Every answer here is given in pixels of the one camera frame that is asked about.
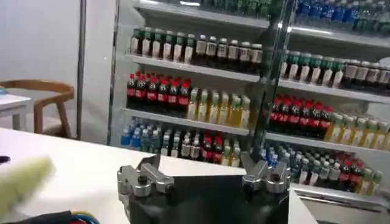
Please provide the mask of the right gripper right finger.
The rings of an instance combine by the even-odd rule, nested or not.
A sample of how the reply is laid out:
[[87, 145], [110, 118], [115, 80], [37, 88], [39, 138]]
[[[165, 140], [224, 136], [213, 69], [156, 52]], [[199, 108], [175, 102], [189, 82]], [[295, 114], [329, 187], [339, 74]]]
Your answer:
[[273, 194], [282, 194], [289, 189], [289, 170], [287, 163], [278, 162], [275, 167], [265, 160], [257, 163], [249, 153], [242, 153], [242, 165], [246, 174], [242, 176], [242, 187], [249, 192], [266, 189]]

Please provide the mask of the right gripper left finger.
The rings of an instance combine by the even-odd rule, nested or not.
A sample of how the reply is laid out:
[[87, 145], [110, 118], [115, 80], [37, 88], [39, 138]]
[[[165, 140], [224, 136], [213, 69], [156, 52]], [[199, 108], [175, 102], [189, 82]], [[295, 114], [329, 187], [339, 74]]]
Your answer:
[[160, 160], [160, 155], [154, 155], [143, 158], [137, 167], [121, 166], [117, 171], [119, 197], [148, 197], [153, 188], [159, 193], [170, 194], [174, 190], [174, 178], [159, 171]]

